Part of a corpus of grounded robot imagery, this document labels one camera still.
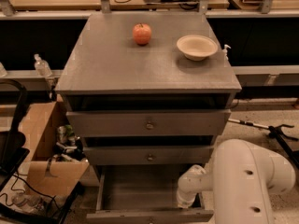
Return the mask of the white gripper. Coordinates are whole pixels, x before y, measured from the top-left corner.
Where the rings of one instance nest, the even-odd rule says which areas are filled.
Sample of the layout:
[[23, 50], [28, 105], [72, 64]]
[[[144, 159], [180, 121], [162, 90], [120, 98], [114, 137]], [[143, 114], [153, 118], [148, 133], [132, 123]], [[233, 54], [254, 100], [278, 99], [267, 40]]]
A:
[[178, 179], [177, 202], [179, 208], [189, 208], [202, 191], [213, 190], [212, 173], [200, 165], [193, 165]]

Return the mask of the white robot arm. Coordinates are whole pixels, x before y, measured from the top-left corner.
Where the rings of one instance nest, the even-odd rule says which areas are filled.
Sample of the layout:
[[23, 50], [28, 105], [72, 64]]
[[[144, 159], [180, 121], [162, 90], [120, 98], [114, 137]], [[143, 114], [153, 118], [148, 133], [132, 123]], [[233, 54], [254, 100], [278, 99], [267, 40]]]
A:
[[295, 171], [283, 156], [251, 142], [230, 139], [219, 144], [208, 172], [195, 164], [178, 180], [177, 201], [189, 208], [195, 196], [213, 192], [215, 224], [274, 224], [269, 196], [295, 184]]

